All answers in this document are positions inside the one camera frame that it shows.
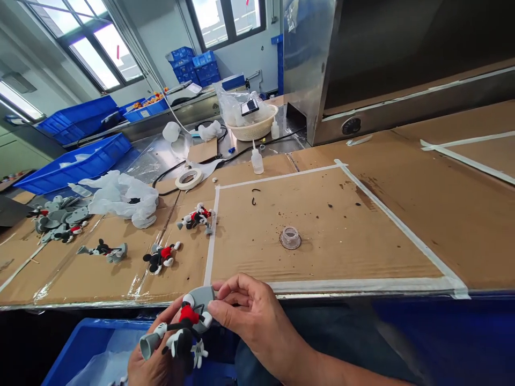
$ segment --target white basket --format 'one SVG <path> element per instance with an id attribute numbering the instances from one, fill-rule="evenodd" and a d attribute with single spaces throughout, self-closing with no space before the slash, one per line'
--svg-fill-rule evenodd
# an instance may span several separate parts
<path id="1" fill-rule="evenodd" d="M 277 106 L 270 105 L 270 107 L 274 110 L 274 114 L 265 119 L 260 123 L 254 123 L 253 125 L 243 126 L 243 127 L 233 127 L 226 125 L 228 129 L 231 129 L 232 133 L 236 137 L 236 139 L 241 141 L 251 141 L 261 139 L 270 133 L 272 129 L 272 123 L 274 122 L 274 117 L 279 112 Z"/>

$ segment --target plastic dropper bottle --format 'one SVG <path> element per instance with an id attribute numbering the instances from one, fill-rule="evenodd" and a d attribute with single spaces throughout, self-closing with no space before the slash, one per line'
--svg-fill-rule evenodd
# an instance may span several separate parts
<path id="1" fill-rule="evenodd" d="M 89 197 L 90 195 L 92 195 L 93 193 L 91 193 L 89 190 L 87 190 L 86 188 L 83 188 L 82 186 L 80 185 L 75 185 L 71 182 L 68 183 L 68 186 L 71 188 L 71 190 L 73 190 L 75 193 L 79 193 L 81 196 L 83 197 Z"/>
<path id="2" fill-rule="evenodd" d="M 274 118 L 274 122 L 272 123 L 272 139 L 279 138 L 279 125 Z"/>
<path id="3" fill-rule="evenodd" d="M 252 147 L 253 147 L 252 156 L 251 156 L 252 167 L 254 168 L 255 174 L 261 174 L 264 172 L 263 157 L 261 157 L 259 150 L 256 149 L 256 143 L 254 142 L 254 140 L 252 140 Z"/>

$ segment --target window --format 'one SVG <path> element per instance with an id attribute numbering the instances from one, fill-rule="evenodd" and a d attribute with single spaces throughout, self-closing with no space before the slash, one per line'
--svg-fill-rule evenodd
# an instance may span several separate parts
<path id="1" fill-rule="evenodd" d="M 45 117 L 42 112 L 2 81 L 0 81 L 0 103 L 7 106 L 16 115 L 32 123 L 41 121 Z"/>
<path id="2" fill-rule="evenodd" d="M 102 0 L 33 3 L 29 7 L 36 17 L 99 91 L 115 91 L 143 79 Z"/>
<path id="3" fill-rule="evenodd" d="M 187 4 L 203 52 L 266 28 L 264 0 L 188 0 Z"/>

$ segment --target roll of tape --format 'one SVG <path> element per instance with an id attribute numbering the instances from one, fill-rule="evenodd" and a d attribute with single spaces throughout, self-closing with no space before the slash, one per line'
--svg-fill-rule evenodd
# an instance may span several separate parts
<path id="1" fill-rule="evenodd" d="M 193 178 L 191 180 L 189 180 L 188 182 L 184 182 L 190 176 L 193 176 Z M 200 169 L 193 168 L 193 169 L 185 171 L 179 177 L 177 177 L 177 179 L 175 180 L 175 186 L 178 187 L 180 190 L 189 190 L 189 189 L 193 189 L 201 181 L 202 181 L 202 171 Z"/>

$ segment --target person's right hand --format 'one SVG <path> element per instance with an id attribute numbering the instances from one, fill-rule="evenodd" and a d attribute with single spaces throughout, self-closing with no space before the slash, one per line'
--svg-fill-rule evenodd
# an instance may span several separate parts
<path id="1" fill-rule="evenodd" d="M 295 381 L 315 360 L 316 351 L 293 328 L 269 285 L 239 273 L 213 287 L 218 300 L 208 304 L 209 313 L 238 334 L 279 381 Z"/>

